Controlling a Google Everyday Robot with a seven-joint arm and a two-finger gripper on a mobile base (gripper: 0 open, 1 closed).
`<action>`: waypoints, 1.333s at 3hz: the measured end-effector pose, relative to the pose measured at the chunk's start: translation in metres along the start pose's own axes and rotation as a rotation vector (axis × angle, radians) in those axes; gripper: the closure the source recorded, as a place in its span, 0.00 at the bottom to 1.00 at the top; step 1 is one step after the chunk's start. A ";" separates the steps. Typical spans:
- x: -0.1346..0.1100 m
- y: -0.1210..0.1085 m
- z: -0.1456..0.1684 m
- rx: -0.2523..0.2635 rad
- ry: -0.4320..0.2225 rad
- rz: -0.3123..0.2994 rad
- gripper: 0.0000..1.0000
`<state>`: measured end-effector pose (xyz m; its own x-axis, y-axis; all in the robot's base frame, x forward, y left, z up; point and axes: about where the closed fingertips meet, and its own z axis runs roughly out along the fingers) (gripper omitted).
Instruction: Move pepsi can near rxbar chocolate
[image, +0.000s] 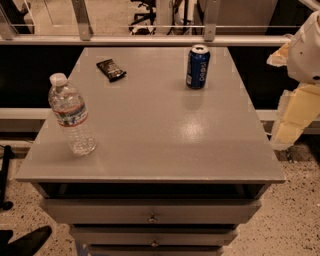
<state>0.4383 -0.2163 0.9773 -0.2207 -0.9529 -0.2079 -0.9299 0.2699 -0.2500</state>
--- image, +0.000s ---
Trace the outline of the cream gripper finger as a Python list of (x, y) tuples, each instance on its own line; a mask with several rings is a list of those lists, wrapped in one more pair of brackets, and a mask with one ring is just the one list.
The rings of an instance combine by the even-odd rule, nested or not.
[(289, 46), (289, 42), (283, 44), (278, 50), (268, 57), (266, 63), (275, 67), (286, 66)]
[(300, 83), (280, 97), (270, 143), (273, 148), (289, 148), (320, 115), (320, 86)]

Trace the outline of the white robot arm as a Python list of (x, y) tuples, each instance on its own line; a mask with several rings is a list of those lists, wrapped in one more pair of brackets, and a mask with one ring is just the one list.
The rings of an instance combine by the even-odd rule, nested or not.
[(284, 90), (278, 103), (270, 143), (286, 150), (320, 115), (320, 11), (313, 12), (291, 37), (267, 59), (271, 66), (286, 66), (288, 76), (299, 82)]

